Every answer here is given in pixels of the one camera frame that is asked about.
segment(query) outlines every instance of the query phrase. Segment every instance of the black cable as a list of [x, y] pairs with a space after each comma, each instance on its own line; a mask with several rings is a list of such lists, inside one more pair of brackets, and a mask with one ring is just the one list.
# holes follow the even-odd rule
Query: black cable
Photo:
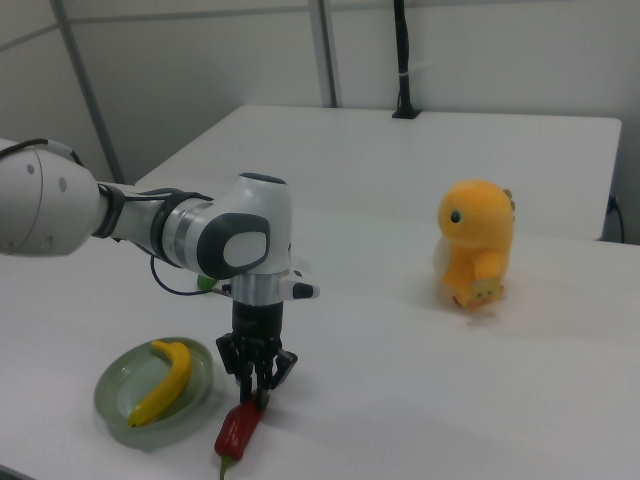
[[151, 255], [151, 274], [153, 275], [153, 278], [158, 283], [158, 285], [160, 285], [162, 288], [164, 288], [169, 293], [173, 293], [174, 295], [180, 295], [181, 297], [193, 297], [193, 296], [196, 296], [196, 295], [204, 295], [205, 293], [217, 293], [218, 295], [222, 295], [224, 297], [228, 297], [229, 296], [229, 294], [227, 292], [225, 292], [225, 291], [223, 291], [223, 290], [221, 290], [219, 288], [212, 288], [211, 290], [198, 290], [197, 292], [179, 292], [178, 290], [174, 290], [173, 288], [168, 287], [167, 285], [162, 283], [162, 280], [160, 280], [160, 277], [158, 277], [158, 272], [156, 272], [155, 260], [156, 260], [156, 257]]
[[157, 188], [155, 190], [149, 190], [147, 192], [139, 192], [138, 195], [165, 195], [171, 193], [179, 193], [177, 188]]
[[[69, 148], [66, 145], [62, 145], [61, 143], [58, 143], [58, 142], [54, 142], [54, 143], [58, 148], [60, 147], [64, 147], [65, 149]], [[49, 140], [47, 140], [46, 138], [34, 138], [33, 140], [26, 140], [24, 142], [16, 143], [15, 145], [11, 145], [10, 147], [0, 150], [0, 158], [11, 155], [12, 153], [19, 152], [20, 150], [24, 150], [25, 148], [28, 148], [28, 147], [34, 147], [36, 145], [49, 145]], [[84, 165], [80, 161], [80, 157], [78, 157], [78, 154], [74, 150], [71, 150], [69, 148], [68, 153], [78, 165], [80, 165], [81, 167], [84, 167]]]
[[[406, 35], [404, 36], [405, 38], [405, 48], [407, 49], [407, 58], [406, 58], [406, 62], [407, 62], [407, 72], [406, 75], [409, 75], [409, 30], [406, 30]], [[402, 92], [402, 89], [398, 90], [398, 101], [396, 102], [396, 110], [400, 110], [400, 93]]]
[[201, 291], [201, 290], [198, 290], [197, 292], [179, 292], [178, 290], [174, 290], [173, 288], [166, 286], [164, 283], [162, 283], [162, 280], [160, 280], [160, 277], [158, 277], [158, 272], [156, 272], [155, 261], [156, 261], [156, 257], [151, 255], [151, 274], [153, 275], [153, 278], [156, 280], [156, 282], [158, 282], [158, 285], [164, 288], [167, 292], [173, 293], [174, 295], [180, 295], [182, 297], [193, 297], [195, 295], [204, 295], [205, 293], [209, 293], [208, 291]]
[[127, 202], [151, 202], [153, 200], [166, 200], [168, 195], [158, 197], [126, 197]]
[[624, 234], [624, 220], [622, 218], [622, 209], [618, 203], [618, 197], [609, 196], [609, 203], [607, 203], [607, 215], [615, 210], [618, 213], [618, 220], [620, 220], [620, 243], [625, 243]]
[[33, 147], [35, 145], [48, 145], [49, 140], [46, 138], [34, 138], [33, 140], [27, 140], [25, 142], [16, 143], [15, 145], [11, 145], [5, 149], [0, 150], [0, 158], [11, 155], [12, 153], [19, 152], [20, 150]]
[[618, 212], [618, 219], [620, 220], [620, 243], [624, 242], [624, 220], [622, 220], [622, 210], [620, 210], [620, 204], [616, 201], [616, 212]]

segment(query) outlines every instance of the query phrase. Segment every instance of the plate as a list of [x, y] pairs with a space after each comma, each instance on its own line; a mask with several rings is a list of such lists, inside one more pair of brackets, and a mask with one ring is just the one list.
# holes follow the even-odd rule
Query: plate
[[184, 343], [191, 353], [189, 383], [176, 401], [156, 420], [131, 429], [127, 425], [135, 406], [160, 383], [171, 370], [171, 362], [151, 348], [151, 341], [138, 345], [115, 360], [96, 385], [93, 401], [98, 414], [119, 430], [153, 430], [174, 425], [188, 415], [208, 394], [213, 377], [213, 360], [207, 348], [189, 338], [169, 337], [163, 342]]

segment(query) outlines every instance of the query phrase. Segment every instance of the wall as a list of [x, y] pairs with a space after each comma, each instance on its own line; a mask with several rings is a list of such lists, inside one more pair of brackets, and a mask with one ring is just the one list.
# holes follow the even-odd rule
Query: wall
[[64, 5], [127, 182], [243, 104], [329, 102], [307, 0]]
[[63, 142], [97, 179], [112, 179], [49, 2], [0, 2], [0, 132]]
[[[414, 105], [622, 120], [612, 192], [620, 197], [627, 240], [640, 243], [640, 2], [406, 3]], [[395, 105], [391, 0], [62, 5], [129, 183], [242, 104], [330, 106], [331, 73], [338, 106]], [[74, 146], [97, 178], [111, 178], [46, 0], [0, 2], [0, 131], [12, 139], [57, 138]], [[617, 239], [617, 219], [608, 220], [605, 238]]]
[[[383, 3], [330, 3], [343, 107], [395, 108], [395, 27], [391, 2]], [[612, 192], [620, 196], [627, 240], [640, 243], [640, 2], [407, 4], [414, 106], [622, 120]], [[617, 219], [608, 220], [605, 238], [618, 238]]]

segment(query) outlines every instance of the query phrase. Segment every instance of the banana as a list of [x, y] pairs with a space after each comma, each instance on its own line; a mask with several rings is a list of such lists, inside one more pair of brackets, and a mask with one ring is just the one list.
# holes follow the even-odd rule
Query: banana
[[173, 402], [184, 390], [191, 376], [191, 353], [180, 342], [151, 342], [151, 348], [164, 353], [171, 362], [167, 376], [136, 405], [129, 415], [128, 425], [140, 427], [152, 421]]

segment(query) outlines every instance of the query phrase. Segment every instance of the plush toy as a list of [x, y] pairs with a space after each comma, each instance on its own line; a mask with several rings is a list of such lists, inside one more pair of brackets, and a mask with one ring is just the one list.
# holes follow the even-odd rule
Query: plush toy
[[434, 267], [469, 312], [502, 296], [509, 265], [515, 204], [511, 192], [483, 180], [464, 180], [444, 195], [438, 209], [442, 238]]

